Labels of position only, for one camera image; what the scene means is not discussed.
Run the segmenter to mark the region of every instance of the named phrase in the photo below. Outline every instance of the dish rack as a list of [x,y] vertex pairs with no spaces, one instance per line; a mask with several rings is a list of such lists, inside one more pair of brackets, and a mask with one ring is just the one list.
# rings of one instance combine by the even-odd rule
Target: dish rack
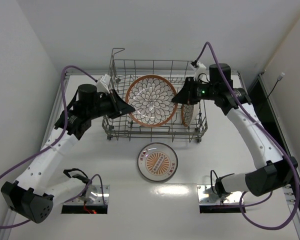
[[[129,86],[144,75],[159,75],[167,79],[178,93],[183,87],[186,77],[193,76],[190,61],[185,60],[137,60],[116,59],[118,53],[124,48],[113,48],[111,53],[109,72],[111,77],[110,86],[116,90],[124,100]],[[200,143],[203,135],[208,129],[206,105],[202,100],[199,113],[190,126],[185,127],[181,119],[181,104],[178,104],[173,117],[166,124],[158,127],[141,126],[136,123],[129,114],[110,119],[103,117],[102,127],[107,139],[112,138],[149,138],[153,139],[184,139],[189,142]]]

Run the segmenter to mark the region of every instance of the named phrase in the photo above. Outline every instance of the red wire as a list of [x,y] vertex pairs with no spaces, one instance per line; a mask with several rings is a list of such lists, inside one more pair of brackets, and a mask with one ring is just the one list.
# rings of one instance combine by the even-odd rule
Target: red wire
[[87,209],[87,207],[86,207],[86,203],[87,203],[87,202],[84,202],[84,203],[83,203],[83,210],[85,210],[86,212],[88,212],[89,214],[91,214],[90,210]]

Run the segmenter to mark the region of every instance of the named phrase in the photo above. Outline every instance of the metal mounting plate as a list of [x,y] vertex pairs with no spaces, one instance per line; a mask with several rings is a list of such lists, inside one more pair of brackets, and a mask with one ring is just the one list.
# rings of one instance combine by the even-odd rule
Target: metal mounting plate
[[[103,185],[103,193],[104,193],[104,203],[108,205],[109,203],[109,194],[110,194],[110,185]],[[103,206],[101,185],[91,185],[88,188],[88,192],[86,193],[88,197],[88,201],[86,206]],[[64,206],[83,206],[84,199],[82,197],[78,197],[70,202],[65,202]]]
[[200,206],[232,205],[239,207],[241,191],[235,191],[229,195],[219,197],[212,192],[211,185],[197,185],[196,188]]

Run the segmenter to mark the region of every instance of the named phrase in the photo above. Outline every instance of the ceramic plate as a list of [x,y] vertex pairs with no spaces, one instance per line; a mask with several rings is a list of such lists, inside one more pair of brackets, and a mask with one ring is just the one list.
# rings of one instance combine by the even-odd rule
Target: ceramic plate
[[182,124],[185,127],[190,126],[190,124],[196,120],[196,117],[199,113],[200,104],[197,103],[195,105],[185,105],[181,106],[181,119]]
[[178,168],[175,151],[163,143],[150,143],[138,155],[140,173],[153,182],[164,182],[172,178]]
[[177,94],[174,86],[165,78],[145,75],[135,80],[126,92],[125,102],[135,111],[130,117],[142,126],[159,127],[167,123],[177,110],[171,99]]

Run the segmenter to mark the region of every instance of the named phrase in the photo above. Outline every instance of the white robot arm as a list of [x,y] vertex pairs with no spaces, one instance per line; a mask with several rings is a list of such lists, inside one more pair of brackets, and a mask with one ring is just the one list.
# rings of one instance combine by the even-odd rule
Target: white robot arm
[[[172,102],[194,105],[202,99],[213,100],[240,133],[251,152],[256,168],[253,172],[233,173],[217,178],[215,190],[219,197],[236,191],[251,192],[255,196],[261,196],[287,185],[293,177],[292,169],[283,159],[276,145],[239,108],[217,65],[213,64],[209,67],[209,82],[203,82],[200,79],[200,75],[206,70],[202,63],[194,61],[191,65],[195,70],[194,77],[185,79],[183,88],[172,99]],[[220,66],[233,89],[230,67],[225,63],[221,63]],[[246,91],[242,88],[235,88],[233,91],[244,109],[262,126]],[[298,163],[295,158],[291,157],[290,160],[297,168]]]
[[30,166],[14,181],[6,182],[1,192],[13,211],[35,223],[44,221],[53,205],[58,205],[79,195],[89,183],[82,175],[74,175],[68,181],[48,187],[48,181],[64,155],[81,139],[90,128],[93,119],[107,115],[114,119],[134,112],[115,90],[109,90],[110,77],[103,76],[95,85],[83,84],[67,106],[67,127],[65,134],[54,145],[65,126],[65,112],[55,124],[43,148],[48,150],[37,156]]

